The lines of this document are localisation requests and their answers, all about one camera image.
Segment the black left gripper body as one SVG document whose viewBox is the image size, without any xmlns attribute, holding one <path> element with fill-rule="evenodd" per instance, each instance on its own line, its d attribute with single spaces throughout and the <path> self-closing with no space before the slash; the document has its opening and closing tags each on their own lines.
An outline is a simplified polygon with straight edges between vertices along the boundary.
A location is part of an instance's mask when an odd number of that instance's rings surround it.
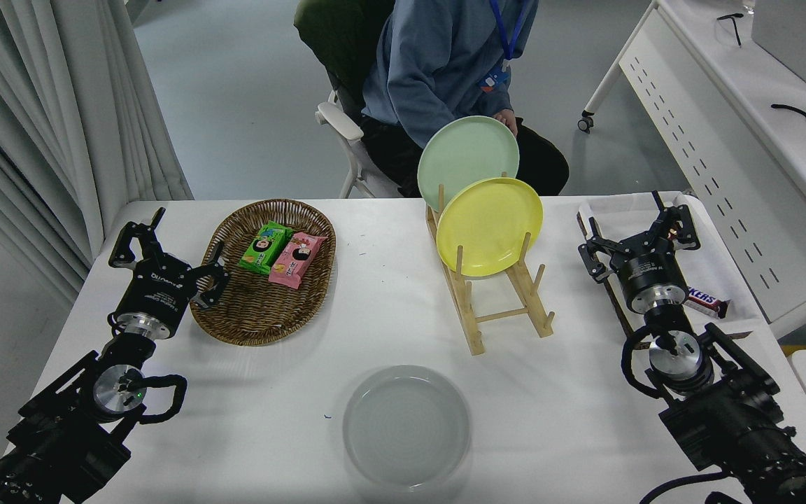
<svg viewBox="0 0 806 504">
<path fill-rule="evenodd" d="M 192 297 L 191 265 L 172 255 L 144 259 L 132 268 L 132 281 L 115 310 L 124 328 L 139 319 L 155 319 L 163 330 L 175 330 Z"/>
</svg>

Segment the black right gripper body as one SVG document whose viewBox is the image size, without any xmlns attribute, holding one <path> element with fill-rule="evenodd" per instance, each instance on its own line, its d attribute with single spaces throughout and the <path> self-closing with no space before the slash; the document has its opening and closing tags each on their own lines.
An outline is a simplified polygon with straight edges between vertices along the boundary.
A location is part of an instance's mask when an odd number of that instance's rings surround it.
<svg viewBox="0 0 806 504">
<path fill-rule="evenodd" d="M 630 310 L 650 310 L 681 305 L 686 299 L 686 281 L 675 259 L 675 249 L 654 248 L 618 252 L 623 264 L 616 275 Z"/>
</svg>

